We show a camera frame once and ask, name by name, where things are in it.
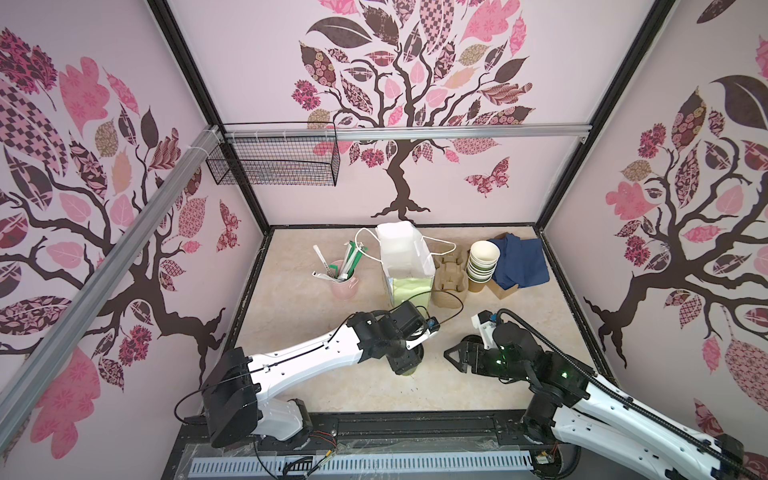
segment wall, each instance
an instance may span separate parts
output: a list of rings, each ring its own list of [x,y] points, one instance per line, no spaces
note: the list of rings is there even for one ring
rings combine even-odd
[[[0,40],[0,382],[204,128],[147,6],[17,2]],[[4,452],[3,478],[158,478],[260,233],[201,169]],[[181,410],[200,405],[190,400]]]
[[[309,117],[388,127],[587,123],[651,3],[192,1],[173,8],[224,121]],[[388,145],[340,145],[335,187],[254,190],[275,224],[532,222],[574,138]]]
[[[680,3],[547,232],[621,385],[756,458],[768,455],[768,5],[708,4]]]

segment butterfly decal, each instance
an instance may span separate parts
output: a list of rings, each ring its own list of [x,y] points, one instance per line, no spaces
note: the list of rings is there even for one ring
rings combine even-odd
[[[503,186],[509,188],[509,185],[507,185],[509,175],[505,173],[508,169],[509,157],[506,157],[504,160],[498,162],[495,167],[493,167],[493,171],[490,175],[470,175],[464,180],[468,181],[470,185],[477,187],[478,192],[488,197],[488,192],[493,190],[494,186]]]
[[[227,247],[234,248],[238,245],[235,230],[240,225],[240,220],[237,219],[237,216],[231,214],[229,207],[221,200],[219,200],[219,210],[221,210],[221,220],[224,220],[226,230],[219,236],[219,241],[216,243],[217,252]]]

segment wire basket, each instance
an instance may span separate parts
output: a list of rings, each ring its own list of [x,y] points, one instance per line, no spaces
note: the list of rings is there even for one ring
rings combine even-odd
[[[207,159],[217,184],[336,186],[341,158],[332,122],[269,123],[301,123],[309,130],[254,131],[253,136],[227,138]]]

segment tree decal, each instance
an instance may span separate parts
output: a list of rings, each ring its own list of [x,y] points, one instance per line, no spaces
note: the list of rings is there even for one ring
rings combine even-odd
[[[454,0],[422,0],[420,5],[415,0],[377,0],[359,7],[353,0],[320,3],[344,16],[317,21],[299,45],[310,79],[298,80],[292,97],[313,111],[310,122],[333,121],[340,127],[503,125],[520,124],[534,110],[509,106],[533,87],[511,83],[525,63],[525,58],[513,58],[526,36],[522,16],[510,18],[519,10],[519,0],[458,0],[466,4],[464,15],[474,10],[463,30],[455,28],[455,20],[461,20],[455,17]],[[323,36],[335,47],[313,46]],[[479,154],[498,145],[491,138],[451,143],[339,142],[339,152],[349,152],[350,164],[361,160],[368,168],[385,165],[397,195],[373,217],[397,212],[400,220],[408,220],[409,211],[430,210],[411,200],[405,161],[433,162],[442,155],[459,162],[458,154]],[[316,151],[326,153],[324,147]],[[466,180],[486,194],[506,183],[506,174],[496,170]]]
[[[614,214],[627,221],[615,234],[627,244],[624,256],[632,263],[627,295],[615,311],[584,300],[603,321],[598,329],[603,350],[610,336],[626,368],[623,329],[649,290],[669,290],[664,307],[679,309],[681,329],[705,322],[702,358],[710,371],[722,363],[724,348],[733,379],[768,410],[765,346],[736,337],[745,332],[768,340],[768,299],[740,290],[749,283],[768,287],[768,238],[757,235],[768,217],[768,147],[727,136],[730,121],[768,129],[768,86],[744,75],[713,83],[725,89],[725,114],[707,107],[696,90],[669,128],[655,124],[641,134],[641,159],[621,172],[630,183],[620,182],[605,197],[615,205]],[[714,180],[706,184],[704,178]],[[701,246],[708,251],[691,253]],[[710,321],[715,306],[723,310],[728,334]]]
[[[29,49],[21,39],[8,29],[2,35],[0,51],[19,65],[25,59],[43,55],[35,47],[32,57],[28,57]],[[136,98],[111,74],[106,81],[120,101],[120,110],[106,110],[111,93],[99,84],[104,75],[94,60],[83,57],[82,72],[67,65],[66,73],[59,75],[65,110],[76,127],[69,131],[66,144],[56,125],[25,95],[36,91],[35,85],[49,91],[56,86],[52,83],[56,70],[50,58],[47,62],[51,73],[44,78],[36,76],[32,67],[22,72],[24,78],[21,74],[11,75],[7,70],[8,57],[3,58],[2,73],[23,91],[0,77],[0,161],[8,165],[16,186],[15,190],[0,191],[0,206],[4,209],[0,215],[4,217],[0,218],[0,299],[23,287],[25,280],[33,280],[32,276],[56,282],[45,285],[60,286],[63,282],[81,290],[121,233],[147,206],[149,187],[162,185],[158,173],[176,165],[180,156],[178,132],[171,129],[170,135],[161,140],[149,108],[138,115]],[[84,104],[84,99],[90,99],[89,103]],[[93,138],[86,138],[81,132],[93,120],[99,120],[99,126]],[[223,335],[216,338],[214,334],[224,309],[216,318],[204,322],[170,311],[165,301],[166,295],[178,294],[174,293],[174,278],[185,274],[184,257],[200,247],[191,239],[200,231],[205,216],[206,198],[194,197],[200,179],[198,169],[131,264],[128,273],[132,283],[105,303],[94,326],[85,333],[84,336],[99,337],[93,353],[85,354],[78,347],[69,366],[77,370],[77,375],[62,373],[39,402],[43,413],[33,427],[32,441],[39,442],[53,434],[51,451],[55,458],[74,447],[78,436],[74,422],[93,412],[91,399],[99,395],[99,379],[124,389],[126,369],[152,355],[153,339],[170,335],[192,337],[200,356],[202,382],[206,355],[209,349],[218,349],[223,340]],[[51,214],[51,205],[61,205],[65,216]],[[240,221],[223,203],[220,208],[225,246],[235,247],[234,231]],[[33,233],[39,240],[27,238]],[[3,339],[0,355],[28,355],[35,350],[41,339],[32,342],[25,336],[53,326],[71,303],[71,299],[52,293],[55,290],[35,291],[27,299],[2,304],[0,333],[11,336],[13,341],[9,337]],[[87,384],[87,389],[78,387],[83,402],[53,398],[63,388],[63,382],[75,380]],[[67,422],[61,423],[57,415]]]

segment stack of paper cups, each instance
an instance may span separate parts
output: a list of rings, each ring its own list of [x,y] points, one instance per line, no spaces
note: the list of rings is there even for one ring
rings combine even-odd
[[[496,270],[496,263],[501,254],[502,252],[492,242],[487,240],[474,242],[472,248],[469,249],[469,260],[467,261],[469,279],[475,283],[488,282]]]

